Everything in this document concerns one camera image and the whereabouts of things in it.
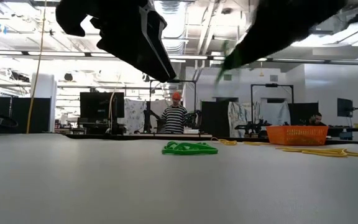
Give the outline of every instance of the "person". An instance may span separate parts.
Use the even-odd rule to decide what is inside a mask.
[[[172,105],[164,110],[161,119],[165,121],[165,132],[173,134],[183,134],[185,130],[186,108],[180,104],[181,94],[174,92],[172,95]]]
[[[321,122],[322,118],[323,118],[323,115],[321,115],[321,113],[319,113],[319,112],[314,113],[314,115],[312,115],[309,118],[308,125],[310,125],[310,126],[326,126],[323,122]]]

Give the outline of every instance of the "orange plastic crate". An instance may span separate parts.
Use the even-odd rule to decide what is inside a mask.
[[[266,127],[271,144],[284,146],[323,146],[327,126],[269,126]]]

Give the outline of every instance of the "computer monitor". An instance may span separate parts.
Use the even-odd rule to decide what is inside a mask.
[[[353,101],[347,99],[337,99],[337,116],[353,117]]]
[[[108,119],[112,93],[80,93],[80,117],[88,119]],[[124,117],[124,93],[115,93],[112,99],[112,114]]]

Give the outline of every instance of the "orange cap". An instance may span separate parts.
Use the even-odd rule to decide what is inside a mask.
[[[181,94],[179,92],[174,92],[173,95],[172,95],[172,99],[180,100],[181,99]]]

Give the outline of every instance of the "striped shirt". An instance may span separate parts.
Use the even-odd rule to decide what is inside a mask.
[[[165,133],[183,134],[185,129],[186,108],[183,106],[169,106],[162,113],[165,120]]]

